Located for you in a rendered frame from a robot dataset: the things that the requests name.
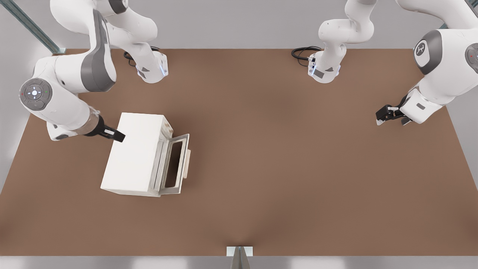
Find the white oven door with handle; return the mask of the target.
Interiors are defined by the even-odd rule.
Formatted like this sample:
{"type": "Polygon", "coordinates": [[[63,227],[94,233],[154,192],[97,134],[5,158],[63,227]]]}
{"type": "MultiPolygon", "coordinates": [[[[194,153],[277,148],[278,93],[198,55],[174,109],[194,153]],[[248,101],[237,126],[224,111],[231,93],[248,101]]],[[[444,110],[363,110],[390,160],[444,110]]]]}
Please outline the white oven door with handle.
{"type": "Polygon", "coordinates": [[[167,139],[160,155],[155,189],[159,195],[180,194],[187,177],[190,150],[189,134],[167,139]]]}

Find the white oven body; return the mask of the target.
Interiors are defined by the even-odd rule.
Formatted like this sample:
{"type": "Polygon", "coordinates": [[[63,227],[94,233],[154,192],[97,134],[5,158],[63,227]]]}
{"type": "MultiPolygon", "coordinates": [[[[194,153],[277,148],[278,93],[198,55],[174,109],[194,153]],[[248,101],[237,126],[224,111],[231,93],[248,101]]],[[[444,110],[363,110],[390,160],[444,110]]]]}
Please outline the white oven body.
{"type": "Polygon", "coordinates": [[[160,197],[155,184],[160,155],[173,129],[164,115],[123,112],[117,130],[125,135],[114,141],[100,185],[121,195],[160,197]]]}

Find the silver frame post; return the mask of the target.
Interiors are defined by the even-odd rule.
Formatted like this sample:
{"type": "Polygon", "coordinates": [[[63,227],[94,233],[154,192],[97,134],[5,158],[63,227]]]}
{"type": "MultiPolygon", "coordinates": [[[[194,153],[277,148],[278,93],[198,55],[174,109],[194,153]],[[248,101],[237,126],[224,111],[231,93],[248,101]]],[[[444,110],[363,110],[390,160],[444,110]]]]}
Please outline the silver frame post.
{"type": "Polygon", "coordinates": [[[231,269],[251,269],[249,257],[253,256],[252,246],[227,246],[226,256],[232,257],[231,269]]]}
{"type": "Polygon", "coordinates": [[[0,4],[16,18],[38,41],[40,41],[53,55],[66,53],[13,1],[0,0],[0,4]]]}

